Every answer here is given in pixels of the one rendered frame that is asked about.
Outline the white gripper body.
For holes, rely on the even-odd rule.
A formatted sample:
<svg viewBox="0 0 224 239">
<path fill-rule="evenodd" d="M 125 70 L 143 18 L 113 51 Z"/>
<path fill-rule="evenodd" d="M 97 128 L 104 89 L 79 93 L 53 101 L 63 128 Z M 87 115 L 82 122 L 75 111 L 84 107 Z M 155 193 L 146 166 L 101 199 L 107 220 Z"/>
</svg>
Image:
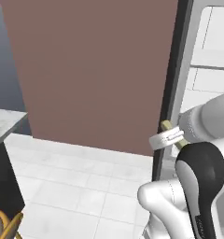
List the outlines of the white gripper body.
<svg viewBox="0 0 224 239">
<path fill-rule="evenodd" d="M 155 134 L 149 138 L 149 143 L 153 150 L 166 148 L 183 139 L 184 132 L 178 126 L 166 130 L 162 133 Z"/>
</svg>

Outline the white fridge with black edge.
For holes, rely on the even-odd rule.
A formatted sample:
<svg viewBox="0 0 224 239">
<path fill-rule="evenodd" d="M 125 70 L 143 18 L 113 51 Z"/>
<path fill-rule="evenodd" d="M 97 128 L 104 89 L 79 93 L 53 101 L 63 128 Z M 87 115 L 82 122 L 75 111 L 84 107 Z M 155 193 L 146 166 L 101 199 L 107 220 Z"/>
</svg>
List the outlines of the white fridge with black edge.
<svg viewBox="0 0 224 239">
<path fill-rule="evenodd" d="M 224 0 L 179 0 L 161 119 L 190 142 L 224 137 Z"/>
</svg>

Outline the brown cabinet side panel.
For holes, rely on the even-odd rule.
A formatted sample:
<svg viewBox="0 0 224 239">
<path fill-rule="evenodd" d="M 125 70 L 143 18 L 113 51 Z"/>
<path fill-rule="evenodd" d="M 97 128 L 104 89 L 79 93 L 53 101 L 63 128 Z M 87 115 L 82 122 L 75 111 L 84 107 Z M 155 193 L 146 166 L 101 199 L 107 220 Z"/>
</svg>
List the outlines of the brown cabinet side panel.
<svg viewBox="0 0 224 239">
<path fill-rule="evenodd" d="M 0 0 L 33 137 L 140 155 L 178 0 Z"/>
</svg>

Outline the black island with marble top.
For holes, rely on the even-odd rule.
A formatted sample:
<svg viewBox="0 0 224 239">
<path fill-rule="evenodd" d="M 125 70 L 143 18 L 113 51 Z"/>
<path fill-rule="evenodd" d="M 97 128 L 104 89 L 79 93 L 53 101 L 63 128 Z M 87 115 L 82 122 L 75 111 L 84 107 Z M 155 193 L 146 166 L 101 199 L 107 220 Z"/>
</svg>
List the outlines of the black island with marble top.
<svg viewBox="0 0 224 239">
<path fill-rule="evenodd" d="M 25 207 L 4 140 L 27 119 L 26 112 L 0 109 L 0 210 L 13 219 Z"/>
</svg>

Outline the yellow wooden stool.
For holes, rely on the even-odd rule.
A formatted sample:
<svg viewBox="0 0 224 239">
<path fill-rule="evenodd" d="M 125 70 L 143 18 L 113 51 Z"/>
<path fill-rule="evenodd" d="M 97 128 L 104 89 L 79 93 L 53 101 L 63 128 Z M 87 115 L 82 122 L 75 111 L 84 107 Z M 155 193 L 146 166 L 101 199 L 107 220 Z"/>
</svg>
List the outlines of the yellow wooden stool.
<svg viewBox="0 0 224 239">
<path fill-rule="evenodd" d="M 0 210 L 0 239 L 22 239 L 18 232 L 23 213 L 18 213 L 13 219 Z"/>
</svg>

